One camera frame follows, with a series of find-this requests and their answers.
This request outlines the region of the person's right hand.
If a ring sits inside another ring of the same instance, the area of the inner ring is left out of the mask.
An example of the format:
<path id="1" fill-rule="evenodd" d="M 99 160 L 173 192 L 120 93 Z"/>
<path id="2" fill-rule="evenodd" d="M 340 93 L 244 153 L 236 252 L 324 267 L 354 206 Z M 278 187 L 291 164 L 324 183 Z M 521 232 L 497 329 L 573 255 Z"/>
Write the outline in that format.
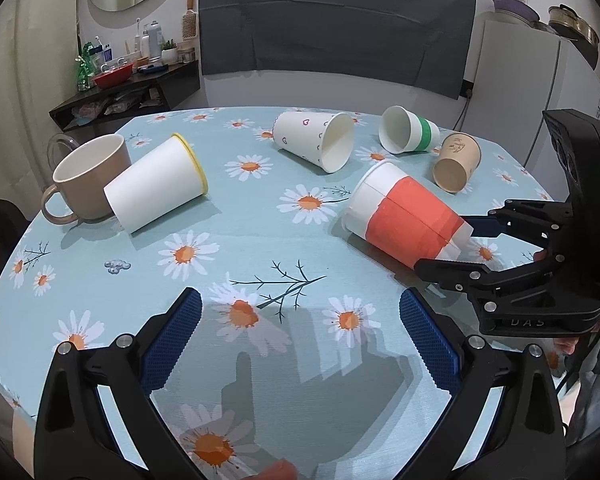
<path id="1" fill-rule="evenodd" d="M 565 337 L 553 339 L 553 344 L 556 351 L 558 353 L 563 354 L 564 356 L 573 356 L 574 352 L 577 351 L 579 342 L 579 337 Z"/>

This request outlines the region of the person's left hand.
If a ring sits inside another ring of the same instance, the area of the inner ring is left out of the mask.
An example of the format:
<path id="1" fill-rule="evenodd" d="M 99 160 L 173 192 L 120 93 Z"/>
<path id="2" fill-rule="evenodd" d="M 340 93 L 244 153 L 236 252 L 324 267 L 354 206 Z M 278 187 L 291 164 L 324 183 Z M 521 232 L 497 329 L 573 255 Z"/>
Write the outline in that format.
<path id="1" fill-rule="evenodd" d="M 264 471 L 250 476 L 247 480 L 297 480 L 297 468 L 288 460 L 278 460 Z"/>

